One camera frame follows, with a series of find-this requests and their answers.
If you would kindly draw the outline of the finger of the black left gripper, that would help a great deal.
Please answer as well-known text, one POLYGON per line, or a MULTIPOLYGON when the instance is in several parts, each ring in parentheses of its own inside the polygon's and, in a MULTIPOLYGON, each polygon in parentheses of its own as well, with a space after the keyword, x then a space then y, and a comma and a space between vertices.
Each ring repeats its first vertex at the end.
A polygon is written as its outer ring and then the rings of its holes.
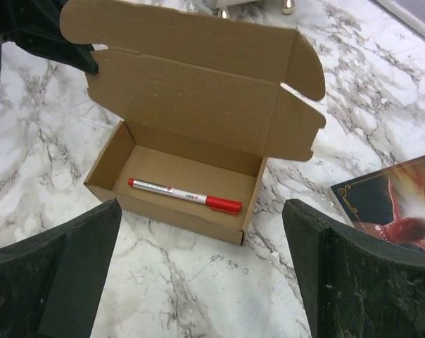
POLYGON ((0 0, 0 44, 13 42, 26 52, 95 75, 90 44, 63 37, 60 16, 65 0, 0 0))

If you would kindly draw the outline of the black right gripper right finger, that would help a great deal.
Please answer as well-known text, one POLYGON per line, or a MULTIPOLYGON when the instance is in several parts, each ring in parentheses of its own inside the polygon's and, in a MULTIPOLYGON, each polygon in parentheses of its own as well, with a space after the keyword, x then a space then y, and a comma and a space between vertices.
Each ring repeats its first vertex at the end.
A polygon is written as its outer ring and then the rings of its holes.
POLYGON ((425 253, 299 199, 285 202, 282 218, 313 337, 425 337, 425 253))

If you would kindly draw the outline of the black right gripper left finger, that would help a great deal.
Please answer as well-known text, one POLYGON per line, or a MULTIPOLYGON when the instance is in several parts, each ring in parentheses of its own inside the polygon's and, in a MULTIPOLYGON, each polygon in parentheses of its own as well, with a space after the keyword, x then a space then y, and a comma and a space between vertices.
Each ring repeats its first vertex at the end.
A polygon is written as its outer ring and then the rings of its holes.
POLYGON ((111 199, 0 248, 0 337, 89 337, 121 217, 111 199))

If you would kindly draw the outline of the red capped pen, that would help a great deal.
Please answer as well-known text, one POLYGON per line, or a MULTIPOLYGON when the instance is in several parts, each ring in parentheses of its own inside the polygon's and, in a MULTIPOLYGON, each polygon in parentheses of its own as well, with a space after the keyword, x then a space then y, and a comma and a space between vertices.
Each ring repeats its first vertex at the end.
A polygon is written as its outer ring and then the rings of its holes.
POLYGON ((222 199, 222 198, 218 198, 214 196, 207 196, 203 194, 187 192, 187 191, 176 189, 173 187, 168 187, 168 186, 155 184, 152 182, 137 180, 134 178, 129 178, 128 185, 134 189, 141 189, 141 190, 153 192, 156 194, 162 194, 166 196, 171 196, 173 198, 182 199, 185 201, 191 201, 198 204, 203 204, 215 211, 229 213, 232 215, 238 214, 242 208, 242 203, 238 201, 232 201, 232 200, 222 199))

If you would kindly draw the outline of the brown cardboard box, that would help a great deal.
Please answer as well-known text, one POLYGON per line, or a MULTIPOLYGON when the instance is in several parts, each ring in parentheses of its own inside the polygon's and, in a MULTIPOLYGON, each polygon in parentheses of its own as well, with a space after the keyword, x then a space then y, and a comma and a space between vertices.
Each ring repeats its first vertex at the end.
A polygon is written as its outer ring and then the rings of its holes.
POLYGON ((128 1, 69 1, 61 32, 102 44, 90 98, 121 119, 87 175, 100 200, 243 243, 268 158, 307 161, 325 117, 322 64, 299 31, 128 1), (129 178, 238 201, 232 215, 129 178))

